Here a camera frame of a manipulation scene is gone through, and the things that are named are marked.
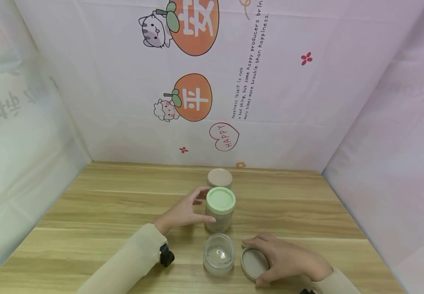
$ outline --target small flower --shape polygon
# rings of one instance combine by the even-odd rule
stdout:
[[[312,55],[311,52],[308,52],[307,55],[302,55],[301,58],[303,59],[302,65],[305,65],[307,62],[311,62],[313,58],[310,57]]]

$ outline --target wooden table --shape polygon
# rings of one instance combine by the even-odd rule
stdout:
[[[0,269],[0,294],[75,293],[141,226],[205,185],[209,170],[92,162]],[[237,196],[227,233],[237,250],[232,275],[213,278],[205,272],[203,245],[209,234],[203,225],[179,228],[167,236],[175,262],[168,269],[154,267],[131,293],[299,293],[306,278],[255,289],[243,275],[240,240],[259,232],[318,251],[363,294],[404,293],[320,174],[229,170]]]

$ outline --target beige sleeve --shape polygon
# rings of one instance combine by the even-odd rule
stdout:
[[[153,224],[144,225],[77,293],[126,294],[159,262],[160,247],[165,242],[165,236]]]
[[[360,294],[339,269],[333,269],[333,273],[323,281],[313,282],[312,287],[317,294]]]

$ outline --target orange circle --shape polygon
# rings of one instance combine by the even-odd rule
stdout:
[[[194,18],[194,4],[188,6],[187,12],[184,13],[183,3],[184,1],[189,0],[174,0],[176,3],[175,14],[180,19],[180,30],[175,33],[171,32],[174,42],[178,45],[178,47],[186,54],[191,56],[199,56],[210,50],[213,43],[215,42],[215,38],[217,38],[217,32],[219,30],[219,2],[218,0],[199,0],[199,5],[203,7],[197,9],[196,13],[197,18],[200,23],[203,23],[204,16],[201,12],[207,9],[210,2],[213,3],[213,7],[210,13],[210,23],[212,24],[212,36],[211,31],[209,29],[209,25],[204,23],[205,30],[202,31],[200,28],[196,28],[193,23],[188,22],[187,26],[181,17],[186,17],[188,19]]]
[[[179,90],[179,97],[181,99],[181,106],[176,106],[176,111],[185,119],[189,121],[203,120],[211,111],[212,108],[212,89],[207,79],[198,73],[191,73],[180,78],[175,86]]]

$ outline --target hand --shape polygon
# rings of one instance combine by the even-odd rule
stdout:
[[[172,228],[192,225],[194,223],[214,223],[215,218],[212,216],[204,216],[203,214],[195,214],[193,205],[202,204],[209,192],[210,187],[198,187],[193,192],[184,196],[178,203],[171,207],[166,213],[157,217],[153,224],[157,229],[166,235]]]
[[[306,275],[314,282],[322,281],[333,273],[333,267],[316,252],[285,242],[267,233],[261,233],[245,245],[253,245],[272,261],[272,267],[256,280],[256,286],[295,275]]]

